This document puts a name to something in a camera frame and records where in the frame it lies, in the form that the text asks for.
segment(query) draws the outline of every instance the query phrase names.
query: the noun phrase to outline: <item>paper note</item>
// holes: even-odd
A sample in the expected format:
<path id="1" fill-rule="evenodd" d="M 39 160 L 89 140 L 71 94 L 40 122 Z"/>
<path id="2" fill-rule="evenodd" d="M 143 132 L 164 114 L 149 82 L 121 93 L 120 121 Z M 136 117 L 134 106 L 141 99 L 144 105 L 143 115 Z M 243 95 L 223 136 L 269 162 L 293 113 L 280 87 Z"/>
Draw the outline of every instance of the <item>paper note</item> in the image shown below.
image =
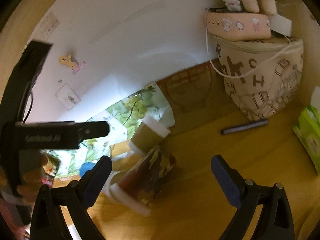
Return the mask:
<path id="1" fill-rule="evenodd" d="M 57 93 L 56 97 L 65 106 L 67 110 L 70 110 L 75 105 L 81 102 L 81 99 L 77 94 L 70 88 L 68 84 L 65 84 Z"/>
<path id="2" fill-rule="evenodd" d="M 44 21 L 41 23 L 39 29 L 36 31 L 34 39 L 46 41 L 54 30 L 58 27 L 59 21 L 57 17 L 50 12 Z"/>

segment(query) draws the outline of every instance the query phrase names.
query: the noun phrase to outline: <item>yellow pony figurine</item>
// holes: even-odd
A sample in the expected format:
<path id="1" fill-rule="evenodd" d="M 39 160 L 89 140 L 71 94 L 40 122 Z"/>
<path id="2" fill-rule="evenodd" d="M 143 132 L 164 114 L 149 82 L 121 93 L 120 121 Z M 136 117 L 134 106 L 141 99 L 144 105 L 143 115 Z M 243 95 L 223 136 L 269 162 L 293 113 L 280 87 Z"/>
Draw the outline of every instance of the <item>yellow pony figurine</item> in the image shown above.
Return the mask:
<path id="1" fill-rule="evenodd" d="M 71 68 L 73 75 L 76 74 L 86 64 L 85 62 L 83 62 L 82 64 L 79 65 L 76 62 L 72 62 L 70 54 L 68 56 L 60 56 L 59 63 L 62 65 L 66 65 L 68 68 Z"/>

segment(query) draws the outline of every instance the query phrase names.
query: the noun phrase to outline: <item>black cable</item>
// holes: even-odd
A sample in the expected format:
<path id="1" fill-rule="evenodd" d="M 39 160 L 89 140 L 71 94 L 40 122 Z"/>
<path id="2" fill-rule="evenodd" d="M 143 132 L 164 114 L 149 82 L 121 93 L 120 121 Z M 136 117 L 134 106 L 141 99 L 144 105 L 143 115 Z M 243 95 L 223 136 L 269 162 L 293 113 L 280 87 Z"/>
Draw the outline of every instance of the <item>black cable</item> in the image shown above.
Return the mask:
<path id="1" fill-rule="evenodd" d="M 30 94 L 30 95 L 31 95 L 31 104 L 30 104 L 28 113 L 27 113 L 27 115 L 26 115 L 26 117 L 24 118 L 24 120 L 23 120 L 22 123 L 25 123 L 25 122 L 26 122 L 26 120 L 27 120 L 27 118 L 29 117 L 29 114 L 30 114 L 30 112 L 31 112 L 31 109 L 32 109 L 32 105 L 33 105 L 33 93 L 32 93 L 32 91 L 31 91 L 31 94 Z"/>

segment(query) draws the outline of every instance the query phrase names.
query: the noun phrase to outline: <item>cup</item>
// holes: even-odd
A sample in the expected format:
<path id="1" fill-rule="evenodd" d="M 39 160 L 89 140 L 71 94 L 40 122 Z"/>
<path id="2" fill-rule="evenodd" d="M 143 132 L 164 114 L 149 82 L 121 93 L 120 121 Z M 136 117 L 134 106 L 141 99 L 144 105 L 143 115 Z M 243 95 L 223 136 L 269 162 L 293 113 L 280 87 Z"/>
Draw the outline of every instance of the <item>cup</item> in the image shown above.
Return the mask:
<path id="1" fill-rule="evenodd" d="M 110 195 L 131 210 L 148 216 L 153 200 L 159 195 L 167 174 L 175 164 L 176 159 L 171 154 L 156 146 L 110 186 Z"/>
<path id="2" fill-rule="evenodd" d="M 119 203 L 119 201 L 113 196 L 110 187 L 119 181 L 125 174 L 125 171 L 112 171 L 102 188 L 102 192 L 108 197 L 111 203 Z"/>
<path id="3" fill-rule="evenodd" d="M 159 145 L 169 133 L 168 128 L 146 114 L 129 141 L 129 147 L 135 153 L 146 155 L 154 146 Z"/>

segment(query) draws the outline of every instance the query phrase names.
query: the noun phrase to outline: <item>green tissue package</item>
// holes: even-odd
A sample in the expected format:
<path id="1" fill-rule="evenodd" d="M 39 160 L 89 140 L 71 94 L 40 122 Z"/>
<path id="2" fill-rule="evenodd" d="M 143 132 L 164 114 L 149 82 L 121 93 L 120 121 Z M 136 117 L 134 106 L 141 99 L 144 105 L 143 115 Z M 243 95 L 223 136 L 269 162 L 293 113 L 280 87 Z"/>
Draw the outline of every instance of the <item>green tissue package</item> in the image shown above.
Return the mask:
<path id="1" fill-rule="evenodd" d="M 312 93 L 311 102 L 300 114 L 293 127 L 294 133 L 307 150 L 318 174 L 320 174 L 320 87 Z"/>

